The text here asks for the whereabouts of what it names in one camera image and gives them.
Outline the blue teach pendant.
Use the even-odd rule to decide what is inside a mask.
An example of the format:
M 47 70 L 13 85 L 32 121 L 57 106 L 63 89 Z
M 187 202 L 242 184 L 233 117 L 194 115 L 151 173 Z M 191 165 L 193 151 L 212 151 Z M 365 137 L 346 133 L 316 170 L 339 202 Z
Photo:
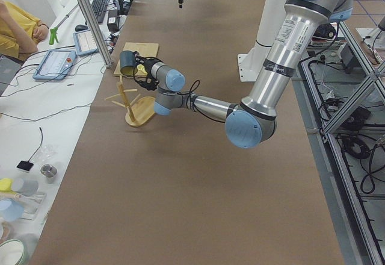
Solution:
M 36 81 L 61 81 L 69 74 L 76 58 L 75 50 L 51 49 L 42 59 L 32 78 Z
M 97 44 L 90 30 L 74 32 L 73 39 L 78 56 L 89 55 L 98 51 Z

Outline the metal weight cylinder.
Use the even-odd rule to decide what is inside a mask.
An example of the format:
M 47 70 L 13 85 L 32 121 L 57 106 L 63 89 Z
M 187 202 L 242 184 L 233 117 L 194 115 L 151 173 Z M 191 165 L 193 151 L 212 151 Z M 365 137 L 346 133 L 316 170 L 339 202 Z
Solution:
M 48 184 L 53 184 L 57 176 L 57 169 L 51 164 L 44 164 L 40 168 L 41 174 L 45 177 Z

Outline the blue mug yellow inside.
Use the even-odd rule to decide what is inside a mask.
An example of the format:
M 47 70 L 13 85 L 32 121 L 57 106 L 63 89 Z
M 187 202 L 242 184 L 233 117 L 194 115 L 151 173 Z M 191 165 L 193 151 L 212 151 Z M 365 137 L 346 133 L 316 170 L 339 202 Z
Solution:
M 120 73 L 124 76 L 134 76 L 135 67 L 135 54 L 132 51 L 122 51 L 120 53 Z

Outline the yellow cup lying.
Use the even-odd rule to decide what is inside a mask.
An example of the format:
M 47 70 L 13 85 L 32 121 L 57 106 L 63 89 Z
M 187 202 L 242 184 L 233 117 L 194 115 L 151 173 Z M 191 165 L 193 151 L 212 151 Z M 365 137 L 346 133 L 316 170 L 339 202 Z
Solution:
M 10 178 L 0 179 L 0 192 L 11 192 L 13 180 Z

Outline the blue teach pendant far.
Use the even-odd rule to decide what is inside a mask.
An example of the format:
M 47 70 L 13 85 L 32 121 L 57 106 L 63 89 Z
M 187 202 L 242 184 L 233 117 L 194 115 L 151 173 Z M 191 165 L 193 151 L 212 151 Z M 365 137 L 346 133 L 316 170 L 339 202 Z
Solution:
M 78 56 L 89 55 L 98 51 L 97 44 L 90 30 L 74 32 L 73 39 Z

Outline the black computer mouse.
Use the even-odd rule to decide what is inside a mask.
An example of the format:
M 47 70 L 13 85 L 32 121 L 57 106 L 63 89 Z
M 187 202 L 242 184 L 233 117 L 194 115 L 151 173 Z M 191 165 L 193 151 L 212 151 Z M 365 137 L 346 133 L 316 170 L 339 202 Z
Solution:
M 85 30 L 88 30 L 88 26 L 86 26 L 86 25 L 77 25 L 77 26 L 75 26 L 75 31 L 76 32 L 85 31 Z

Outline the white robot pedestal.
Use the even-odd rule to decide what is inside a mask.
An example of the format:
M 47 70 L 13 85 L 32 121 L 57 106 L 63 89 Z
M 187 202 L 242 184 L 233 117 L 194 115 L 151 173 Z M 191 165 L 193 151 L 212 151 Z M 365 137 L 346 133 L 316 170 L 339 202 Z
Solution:
M 286 17 L 286 0 L 265 0 L 254 47 L 248 54 L 238 55 L 239 78 L 254 82 Z

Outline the blue teach pendant near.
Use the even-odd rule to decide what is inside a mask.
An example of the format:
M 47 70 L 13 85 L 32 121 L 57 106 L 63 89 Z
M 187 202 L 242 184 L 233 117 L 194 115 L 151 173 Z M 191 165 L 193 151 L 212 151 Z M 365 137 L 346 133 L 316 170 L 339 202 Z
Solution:
M 76 58 L 75 50 L 51 49 L 42 59 L 32 78 L 36 81 L 61 81 L 69 74 Z

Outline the light blue cup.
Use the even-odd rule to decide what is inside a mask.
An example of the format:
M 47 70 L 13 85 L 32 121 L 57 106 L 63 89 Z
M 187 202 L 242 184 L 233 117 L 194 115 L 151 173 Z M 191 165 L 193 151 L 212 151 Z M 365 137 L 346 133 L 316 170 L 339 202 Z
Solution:
M 23 212 L 23 206 L 14 199 L 1 199 L 1 216 L 7 222 L 12 222 L 22 217 Z

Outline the black power adapter box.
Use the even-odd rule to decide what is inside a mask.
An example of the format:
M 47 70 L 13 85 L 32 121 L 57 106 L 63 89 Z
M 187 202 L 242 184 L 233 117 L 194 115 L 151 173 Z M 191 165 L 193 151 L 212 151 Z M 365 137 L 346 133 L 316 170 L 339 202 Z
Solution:
M 109 10 L 108 11 L 108 19 L 107 19 L 107 27 L 110 32 L 117 32 L 120 26 L 120 15 L 118 10 Z

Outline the green handled grabber tool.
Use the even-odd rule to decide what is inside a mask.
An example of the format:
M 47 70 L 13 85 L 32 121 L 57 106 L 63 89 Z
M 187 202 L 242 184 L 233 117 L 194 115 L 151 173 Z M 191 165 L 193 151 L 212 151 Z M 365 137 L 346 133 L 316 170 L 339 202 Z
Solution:
M 54 43 L 59 43 L 57 38 L 57 31 L 60 26 L 70 17 L 70 15 L 78 8 L 79 4 L 76 4 L 61 20 L 60 22 L 53 28 L 49 30 L 50 36 L 49 36 L 49 44 L 53 45 Z

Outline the white green bowl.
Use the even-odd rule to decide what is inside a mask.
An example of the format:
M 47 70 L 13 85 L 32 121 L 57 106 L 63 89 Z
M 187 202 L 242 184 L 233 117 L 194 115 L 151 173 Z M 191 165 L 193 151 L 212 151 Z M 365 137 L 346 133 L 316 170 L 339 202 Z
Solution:
M 18 239 L 11 239 L 1 244 L 1 265 L 28 264 L 26 244 Z

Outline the person in yellow shirt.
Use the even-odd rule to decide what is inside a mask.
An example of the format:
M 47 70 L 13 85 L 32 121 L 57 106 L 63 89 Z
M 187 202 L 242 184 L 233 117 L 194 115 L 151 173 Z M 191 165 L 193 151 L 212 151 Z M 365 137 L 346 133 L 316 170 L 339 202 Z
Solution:
M 24 62 L 38 51 L 48 25 L 9 1 L 1 1 L 1 54 Z

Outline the grey plastic cup lying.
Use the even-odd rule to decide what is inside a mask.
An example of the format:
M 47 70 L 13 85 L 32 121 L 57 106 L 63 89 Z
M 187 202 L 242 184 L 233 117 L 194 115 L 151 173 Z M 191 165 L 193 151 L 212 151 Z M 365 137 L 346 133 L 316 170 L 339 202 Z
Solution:
M 32 179 L 16 178 L 11 185 L 12 191 L 25 196 L 31 196 L 35 194 L 38 188 L 39 182 Z

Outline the small black square pad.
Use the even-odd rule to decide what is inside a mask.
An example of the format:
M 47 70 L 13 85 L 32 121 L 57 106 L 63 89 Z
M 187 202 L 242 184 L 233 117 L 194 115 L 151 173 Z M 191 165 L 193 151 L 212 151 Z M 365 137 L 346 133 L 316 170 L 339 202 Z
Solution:
M 16 166 L 18 169 L 29 172 L 33 168 L 34 164 L 30 161 L 22 160 Z

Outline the black keyboard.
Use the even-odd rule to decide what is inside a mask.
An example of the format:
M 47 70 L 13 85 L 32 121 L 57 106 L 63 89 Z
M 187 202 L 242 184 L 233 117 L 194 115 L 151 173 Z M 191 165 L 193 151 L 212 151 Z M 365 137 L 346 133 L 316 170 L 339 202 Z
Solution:
M 108 4 L 109 0 L 92 0 L 91 7 L 98 23 L 103 22 Z

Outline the bamboo mug tree rack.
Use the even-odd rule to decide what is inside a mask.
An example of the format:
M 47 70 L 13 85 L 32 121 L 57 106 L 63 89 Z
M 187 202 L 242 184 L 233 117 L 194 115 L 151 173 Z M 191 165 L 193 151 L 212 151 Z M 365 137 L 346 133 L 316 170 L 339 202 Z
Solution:
M 116 83 L 118 93 L 106 97 L 105 101 L 111 101 L 126 110 L 125 121 L 132 127 L 145 125 L 154 115 L 155 98 L 153 96 L 143 96 L 139 93 L 133 100 L 129 100 L 127 93 L 136 92 L 137 89 L 125 89 L 122 77 Z

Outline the aluminium frame post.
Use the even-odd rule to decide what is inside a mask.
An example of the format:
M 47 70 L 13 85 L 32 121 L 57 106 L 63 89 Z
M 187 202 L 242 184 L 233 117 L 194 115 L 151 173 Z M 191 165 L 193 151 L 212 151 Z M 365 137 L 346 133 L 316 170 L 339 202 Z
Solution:
M 108 51 L 108 47 L 105 44 L 102 32 L 99 28 L 99 24 L 94 15 L 93 9 L 90 4 L 90 0 L 77 0 L 83 16 L 88 23 L 88 27 L 91 30 L 94 41 L 96 42 L 96 46 L 101 54 L 103 61 L 105 63 L 106 68 L 110 68 L 112 65 L 112 58 Z

